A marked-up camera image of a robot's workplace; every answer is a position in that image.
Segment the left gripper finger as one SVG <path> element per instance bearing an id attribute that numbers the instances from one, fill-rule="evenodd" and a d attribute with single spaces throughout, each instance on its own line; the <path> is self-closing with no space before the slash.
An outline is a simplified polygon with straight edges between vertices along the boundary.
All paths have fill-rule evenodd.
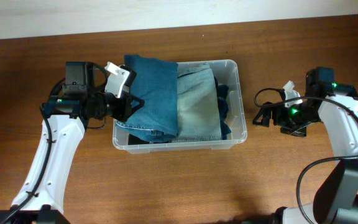
<path id="1" fill-rule="evenodd" d="M 132 86 L 132 84 L 133 84 L 133 82 L 134 82 L 134 80 L 135 80 L 135 78 L 137 76 L 137 73 L 133 69 L 131 69 L 131 68 L 125 66 L 125 65 L 121 65 L 121 68 L 124 69 L 125 71 L 129 72 L 129 75 L 128 75 L 125 83 L 124 83 L 123 88 L 122 88 L 122 90 L 124 92 L 129 93 L 130 88 L 131 88 L 131 86 Z"/>
<path id="2" fill-rule="evenodd" d="M 144 100 L 134 96 L 134 95 L 125 95 L 125 117 L 131 117 L 137 110 L 141 109 L 144 106 Z"/>

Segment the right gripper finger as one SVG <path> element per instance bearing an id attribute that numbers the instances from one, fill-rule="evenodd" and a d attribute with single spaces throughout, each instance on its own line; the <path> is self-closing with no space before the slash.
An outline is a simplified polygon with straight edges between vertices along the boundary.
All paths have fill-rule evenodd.
<path id="1" fill-rule="evenodd" d="M 256 126 L 269 127 L 271 117 L 272 117 L 271 109 L 260 109 L 257 115 L 252 120 L 252 124 Z"/>
<path id="2" fill-rule="evenodd" d="M 287 134 L 287 135 L 291 135 L 291 136 L 295 136 L 295 137 L 306 137 L 307 134 L 307 127 L 303 127 L 303 128 L 286 128 L 286 127 L 281 127 L 280 128 L 280 132 L 283 134 Z"/>

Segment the dark blue jeans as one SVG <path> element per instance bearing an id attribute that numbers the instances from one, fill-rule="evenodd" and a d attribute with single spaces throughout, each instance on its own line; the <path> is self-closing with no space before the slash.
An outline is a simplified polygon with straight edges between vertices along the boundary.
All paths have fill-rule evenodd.
<path id="1" fill-rule="evenodd" d="M 137 73 L 130 94 L 144 100 L 144 106 L 117 127 L 147 142 L 176 138 L 178 64 L 140 55 L 125 55 L 124 64 Z"/>

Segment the teal taped cloth bundle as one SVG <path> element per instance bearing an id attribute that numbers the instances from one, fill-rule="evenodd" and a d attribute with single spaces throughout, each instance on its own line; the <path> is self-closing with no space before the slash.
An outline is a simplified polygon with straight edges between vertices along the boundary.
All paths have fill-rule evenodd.
<path id="1" fill-rule="evenodd" d="M 226 140 L 227 135 L 231 134 L 230 127 L 225 123 L 225 119 L 227 118 L 227 114 L 229 112 L 229 106 L 226 101 L 229 87 L 227 85 L 219 84 L 216 77 L 214 77 L 214 82 L 215 82 L 217 101 L 218 101 L 222 140 Z"/>

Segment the clear plastic storage container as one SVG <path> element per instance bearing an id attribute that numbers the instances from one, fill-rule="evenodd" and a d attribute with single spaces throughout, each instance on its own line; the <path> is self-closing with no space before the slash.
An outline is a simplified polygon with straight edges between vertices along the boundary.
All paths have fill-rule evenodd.
<path id="1" fill-rule="evenodd" d="M 214 76 L 218 82 L 229 87 L 226 97 L 228 114 L 225 123 L 231 129 L 226 140 L 198 141 L 198 142 L 174 142 L 161 144 L 129 144 L 130 134 L 117 126 L 113 121 L 112 143 L 116 149 L 127 151 L 131 154 L 143 154 L 157 151 L 180 151 L 196 149 L 230 149 L 236 144 L 241 144 L 247 139 L 247 126 L 244 117 L 242 103 L 241 83 L 237 63 L 233 60 L 209 60 Z"/>

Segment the light blue jeans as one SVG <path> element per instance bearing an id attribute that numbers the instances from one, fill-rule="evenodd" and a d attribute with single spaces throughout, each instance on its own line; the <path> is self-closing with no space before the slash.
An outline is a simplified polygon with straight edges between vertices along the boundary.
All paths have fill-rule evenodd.
<path id="1" fill-rule="evenodd" d="M 200 64 L 178 74 L 178 135 L 173 142 L 222 139 L 216 84 L 211 67 Z"/>

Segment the black cloth bundle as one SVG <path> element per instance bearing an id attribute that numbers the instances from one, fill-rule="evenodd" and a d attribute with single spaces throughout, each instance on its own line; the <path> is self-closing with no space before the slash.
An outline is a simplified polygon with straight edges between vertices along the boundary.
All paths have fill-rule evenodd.
<path id="1" fill-rule="evenodd" d="M 130 134 L 129 137 L 128 137 L 128 143 L 127 144 L 128 145 L 143 145 L 143 144 L 150 144 L 150 142 L 141 140 L 140 138 Z"/>

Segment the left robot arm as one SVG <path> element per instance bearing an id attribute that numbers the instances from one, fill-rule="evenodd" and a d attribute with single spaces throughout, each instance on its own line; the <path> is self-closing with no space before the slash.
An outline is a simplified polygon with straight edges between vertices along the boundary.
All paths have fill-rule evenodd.
<path id="1" fill-rule="evenodd" d="M 45 103 L 42 135 L 27 178 L 0 223 L 68 223 L 63 200 L 71 163 L 91 119 L 125 122 L 144 101 L 129 93 L 135 71 L 108 62 L 67 62 Z"/>

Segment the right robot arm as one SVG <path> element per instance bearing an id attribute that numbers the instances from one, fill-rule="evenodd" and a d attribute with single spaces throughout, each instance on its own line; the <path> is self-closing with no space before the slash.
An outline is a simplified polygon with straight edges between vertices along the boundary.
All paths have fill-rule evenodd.
<path id="1" fill-rule="evenodd" d="M 274 124 L 283 134 L 305 137 L 309 125 L 323 123 L 333 156 L 307 165 L 296 183 L 297 206 L 281 207 L 256 223 L 358 223 L 358 93 L 352 85 L 335 82 L 331 68 L 316 67 L 306 74 L 305 95 L 293 82 L 276 90 L 278 103 L 258 105 L 253 124 Z M 301 181 L 312 167 L 336 163 L 309 204 L 302 204 Z"/>

